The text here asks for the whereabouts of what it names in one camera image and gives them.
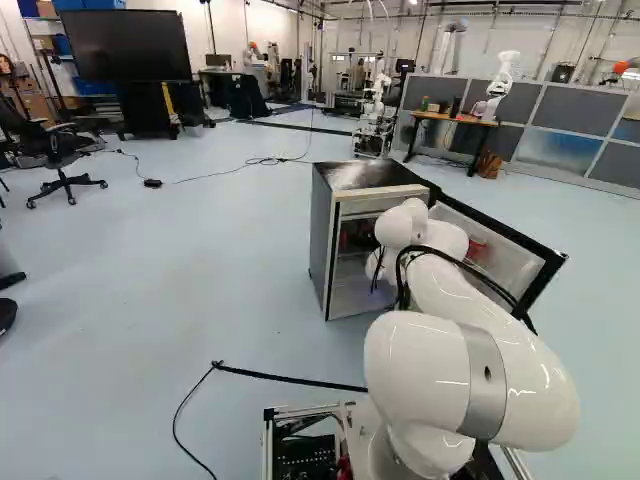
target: blue bin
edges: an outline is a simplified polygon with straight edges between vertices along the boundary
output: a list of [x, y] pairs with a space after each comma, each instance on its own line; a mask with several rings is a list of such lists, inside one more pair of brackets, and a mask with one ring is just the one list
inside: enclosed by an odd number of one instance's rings
[[108, 82], [91, 82], [80, 77], [73, 77], [73, 83], [81, 96], [86, 95], [115, 95], [116, 87]]
[[69, 39], [66, 35], [57, 33], [53, 36], [53, 43], [56, 47], [58, 55], [72, 55], [71, 44], [69, 43]]
[[20, 14], [23, 17], [39, 17], [38, 6], [36, 0], [18, 0], [18, 7], [20, 7]]
[[64, 10], [125, 8], [125, 0], [53, 0], [57, 12]]

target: monitor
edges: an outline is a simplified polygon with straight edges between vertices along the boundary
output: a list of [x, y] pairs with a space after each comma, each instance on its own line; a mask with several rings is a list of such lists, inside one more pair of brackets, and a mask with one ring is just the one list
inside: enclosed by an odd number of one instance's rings
[[67, 10], [60, 17], [85, 80], [191, 80], [182, 19], [173, 10]]
[[415, 62], [409, 58], [399, 58], [396, 60], [396, 72], [398, 73], [413, 72], [415, 69]]

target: power adapter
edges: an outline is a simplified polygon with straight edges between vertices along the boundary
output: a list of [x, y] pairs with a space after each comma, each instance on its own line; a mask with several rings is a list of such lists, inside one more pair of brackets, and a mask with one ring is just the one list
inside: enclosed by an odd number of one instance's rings
[[155, 180], [153, 178], [145, 178], [144, 186], [147, 188], [160, 188], [162, 187], [162, 180]]

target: black office chair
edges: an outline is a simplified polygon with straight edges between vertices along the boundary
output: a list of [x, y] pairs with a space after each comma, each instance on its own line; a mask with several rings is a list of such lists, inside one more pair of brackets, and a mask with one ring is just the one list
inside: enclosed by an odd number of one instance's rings
[[19, 141], [13, 147], [14, 152], [27, 156], [45, 154], [47, 160], [44, 166], [57, 170], [60, 177], [53, 182], [44, 182], [40, 187], [40, 193], [27, 199], [27, 207], [36, 208], [35, 200], [51, 195], [61, 188], [67, 192], [69, 205], [75, 205], [76, 199], [71, 193], [71, 185], [100, 185], [100, 188], [107, 188], [109, 186], [107, 182], [91, 180], [88, 173], [67, 177], [62, 171], [63, 167], [71, 165], [78, 158], [90, 155], [82, 149], [95, 145], [93, 139], [78, 135], [78, 126], [73, 122], [44, 128], [42, 123], [46, 121], [46, 118], [27, 120], [0, 92], [0, 125], [19, 136]]

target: cubicle panel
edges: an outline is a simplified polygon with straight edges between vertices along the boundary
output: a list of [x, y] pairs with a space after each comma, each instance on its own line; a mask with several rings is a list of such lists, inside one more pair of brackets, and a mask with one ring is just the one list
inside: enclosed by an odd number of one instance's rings
[[[463, 110], [469, 112], [473, 104], [480, 100], [487, 100], [488, 80], [471, 80], [469, 92], [464, 102]], [[536, 104], [542, 85], [537, 83], [516, 82], [496, 110], [496, 116], [504, 122], [526, 124]]]
[[[512, 127], [502, 125], [500, 128], [491, 130], [487, 139], [487, 149], [502, 157], [508, 162], [516, 151], [520, 137], [524, 132], [524, 127]], [[481, 129], [473, 125], [459, 124], [453, 136], [450, 150], [456, 153], [467, 153], [475, 155], [482, 136]]]
[[424, 96], [434, 103], [450, 104], [453, 97], [462, 97], [467, 87], [467, 79], [460, 77], [411, 75], [406, 83], [402, 110], [418, 110]]
[[515, 160], [558, 168], [582, 177], [601, 145], [599, 139], [528, 128], [520, 140]]
[[621, 118], [612, 137], [627, 142], [640, 143], [640, 120]]
[[626, 98], [624, 94], [549, 85], [533, 124], [604, 137]]
[[640, 189], [640, 149], [609, 142], [589, 178]]
[[396, 122], [396, 130], [393, 135], [393, 148], [406, 152], [409, 150], [409, 142], [411, 141], [411, 131], [413, 129], [414, 118], [409, 112], [398, 112], [398, 120]]

